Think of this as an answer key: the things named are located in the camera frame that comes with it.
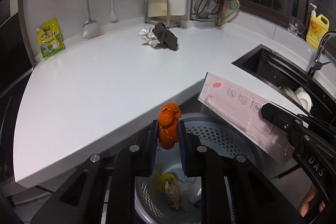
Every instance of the white countertop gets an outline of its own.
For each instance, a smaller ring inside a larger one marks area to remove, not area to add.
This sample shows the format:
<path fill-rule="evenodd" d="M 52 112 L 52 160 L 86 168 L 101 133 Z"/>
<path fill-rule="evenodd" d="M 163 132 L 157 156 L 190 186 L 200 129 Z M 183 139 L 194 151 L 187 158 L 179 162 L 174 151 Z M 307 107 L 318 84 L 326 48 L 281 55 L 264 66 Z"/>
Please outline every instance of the white countertop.
<path fill-rule="evenodd" d="M 37 65 L 16 121 L 17 183 L 40 184 L 133 135 L 156 118 L 165 102 L 181 104 L 196 95 L 207 72 L 302 113 L 231 64 L 259 44 L 291 60 L 292 50 L 234 24 L 174 28 L 178 51 L 153 49 L 137 36 L 149 27 L 136 25 L 80 42 Z"/>

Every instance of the seasoning packet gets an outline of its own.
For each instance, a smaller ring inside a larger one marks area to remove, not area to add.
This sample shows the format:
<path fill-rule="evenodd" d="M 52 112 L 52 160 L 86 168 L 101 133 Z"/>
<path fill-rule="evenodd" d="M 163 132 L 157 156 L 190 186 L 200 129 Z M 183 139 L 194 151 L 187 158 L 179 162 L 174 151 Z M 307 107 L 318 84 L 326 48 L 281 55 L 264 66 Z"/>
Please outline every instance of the seasoning packet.
<path fill-rule="evenodd" d="M 37 31 L 37 42 L 44 60 L 64 50 L 58 23 L 55 18 L 43 23 Z"/>

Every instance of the screw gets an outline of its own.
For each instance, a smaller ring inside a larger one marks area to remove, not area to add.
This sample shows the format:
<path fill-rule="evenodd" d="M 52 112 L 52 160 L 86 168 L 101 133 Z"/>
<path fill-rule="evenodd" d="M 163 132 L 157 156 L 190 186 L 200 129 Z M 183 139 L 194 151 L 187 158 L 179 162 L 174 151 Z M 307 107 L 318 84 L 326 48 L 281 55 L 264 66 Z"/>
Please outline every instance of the screw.
<path fill-rule="evenodd" d="M 200 145 L 199 147 L 197 147 L 197 150 L 201 153 L 206 152 L 208 149 L 206 148 L 206 146 L 204 145 Z"/>
<path fill-rule="evenodd" d="M 129 150 L 131 150 L 132 152 L 137 152 L 139 149 L 140 149 L 140 147 L 138 145 L 136 145 L 136 144 L 131 145 L 129 147 Z"/>
<path fill-rule="evenodd" d="M 239 161 L 239 162 L 245 162 L 246 161 L 246 157 L 243 156 L 243 155 L 238 155 L 236 157 L 236 160 Z"/>
<path fill-rule="evenodd" d="M 92 162 L 97 162 L 100 160 L 100 156 L 98 154 L 93 154 L 91 157 L 90 157 L 90 160 Z"/>

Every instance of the dish soap bottle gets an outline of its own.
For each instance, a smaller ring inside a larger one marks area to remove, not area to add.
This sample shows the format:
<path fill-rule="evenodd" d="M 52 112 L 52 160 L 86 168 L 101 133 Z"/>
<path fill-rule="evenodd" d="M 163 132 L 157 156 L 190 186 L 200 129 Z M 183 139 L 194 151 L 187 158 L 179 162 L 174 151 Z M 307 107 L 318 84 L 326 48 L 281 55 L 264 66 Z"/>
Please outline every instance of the dish soap bottle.
<path fill-rule="evenodd" d="M 324 34 L 329 31 L 329 20 L 324 15 L 316 16 L 316 5 L 310 3 L 313 6 L 313 10 L 310 16 L 310 22 L 306 41 L 309 45 L 318 49 L 320 41 Z"/>

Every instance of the human hand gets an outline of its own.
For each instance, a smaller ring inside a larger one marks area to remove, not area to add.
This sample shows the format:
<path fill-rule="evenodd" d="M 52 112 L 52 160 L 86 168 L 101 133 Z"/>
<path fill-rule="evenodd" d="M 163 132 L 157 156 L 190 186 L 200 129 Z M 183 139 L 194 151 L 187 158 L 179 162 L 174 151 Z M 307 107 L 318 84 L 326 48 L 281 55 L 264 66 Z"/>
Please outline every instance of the human hand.
<path fill-rule="evenodd" d="M 316 196 L 316 194 L 317 194 L 317 189 L 314 186 L 314 184 L 312 184 L 311 187 L 310 187 L 310 189 L 309 189 L 309 191 L 308 191 L 308 193 L 303 198 L 301 204 L 297 208 L 297 210 L 298 210 L 298 212 L 299 212 L 299 214 L 301 216 L 304 217 L 308 213 L 310 202 L 314 199 L 314 197 Z M 322 212 L 322 210 L 325 208 L 325 206 L 326 205 L 322 201 L 321 204 L 320 204 L 320 207 L 319 207 L 319 211 Z"/>

